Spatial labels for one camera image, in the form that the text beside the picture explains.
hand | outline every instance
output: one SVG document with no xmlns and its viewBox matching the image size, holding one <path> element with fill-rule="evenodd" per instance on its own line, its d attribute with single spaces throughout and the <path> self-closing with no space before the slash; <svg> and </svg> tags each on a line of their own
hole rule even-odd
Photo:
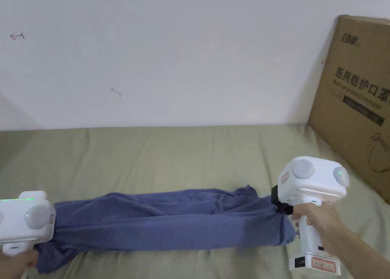
<svg viewBox="0 0 390 279">
<path fill-rule="evenodd" d="M 332 235 L 341 234 L 346 229 L 337 211 L 328 204 L 320 207 L 313 203 L 294 206 L 292 219 L 298 220 L 303 215 L 307 216 L 310 224 L 319 232 L 324 249 L 330 254 L 336 254 Z"/>
<path fill-rule="evenodd" d="M 21 252 L 15 257 L 0 253 L 0 279 L 20 279 L 27 267 L 35 267 L 37 260 L 36 250 Z"/>
</svg>

label sticker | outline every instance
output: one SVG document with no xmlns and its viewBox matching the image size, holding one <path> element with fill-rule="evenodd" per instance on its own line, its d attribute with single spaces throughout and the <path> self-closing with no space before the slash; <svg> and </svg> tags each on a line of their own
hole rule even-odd
<svg viewBox="0 0 390 279">
<path fill-rule="evenodd" d="M 286 175 L 284 175 L 281 179 L 281 183 L 284 183 L 285 181 L 287 181 L 289 179 L 289 172 L 286 173 Z"/>
<path fill-rule="evenodd" d="M 336 273 L 336 264 L 319 258 L 312 258 L 312 267 L 327 272 Z"/>
</svg>

finger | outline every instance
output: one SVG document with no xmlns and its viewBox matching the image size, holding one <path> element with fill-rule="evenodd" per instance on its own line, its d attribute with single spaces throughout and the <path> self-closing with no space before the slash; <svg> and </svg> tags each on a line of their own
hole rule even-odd
<svg viewBox="0 0 390 279">
<path fill-rule="evenodd" d="M 19 264 L 24 266 L 35 267 L 38 261 L 38 252 L 36 250 L 21 252 L 17 256 L 13 257 L 12 260 L 17 261 Z"/>
<path fill-rule="evenodd" d="M 293 214 L 292 214 L 292 216 L 291 216 L 291 219 L 293 219 L 293 220 L 299 220 L 299 218 L 301 218 L 301 214 L 296 213 L 296 212 L 293 212 Z"/>
</svg>

green bedsheet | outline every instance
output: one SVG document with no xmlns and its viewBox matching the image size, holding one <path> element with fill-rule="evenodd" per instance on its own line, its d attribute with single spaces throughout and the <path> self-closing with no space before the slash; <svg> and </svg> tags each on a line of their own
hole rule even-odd
<svg viewBox="0 0 390 279">
<path fill-rule="evenodd" d="M 107 128 L 0 132 L 0 198 L 44 190 L 51 202 L 109 192 L 187 188 L 271 193 L 295 156 L 340 162 L 351 177 L 335 204 L 344 223 L 390 259 L 390 206 L 310 127 Z M 287 247 L 168 252 L 89 252 L 43 278 L 305 278 L 288 270 Z M 34 269 L 30 278 L 40 278 Z M 351 278 L 342 267 L 341 278 Z"/>
</svg>

